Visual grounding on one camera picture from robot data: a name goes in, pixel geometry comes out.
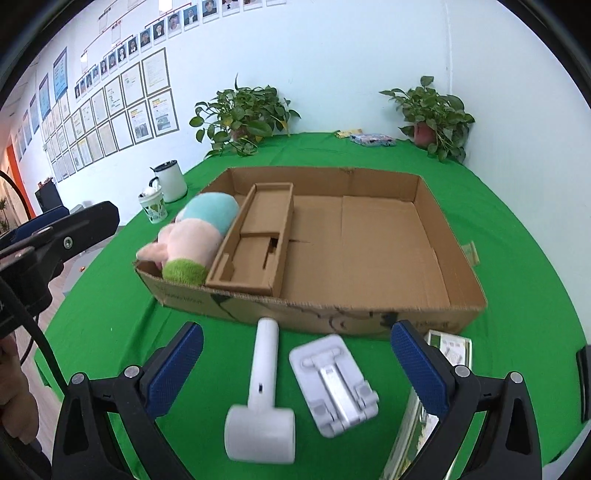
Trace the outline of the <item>person's left hand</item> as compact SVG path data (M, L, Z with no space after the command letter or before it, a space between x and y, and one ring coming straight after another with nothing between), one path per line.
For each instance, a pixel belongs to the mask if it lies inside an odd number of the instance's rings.
M21 368L14 334L1 339L0 405L6 432L30 444L39 430L38 406Z

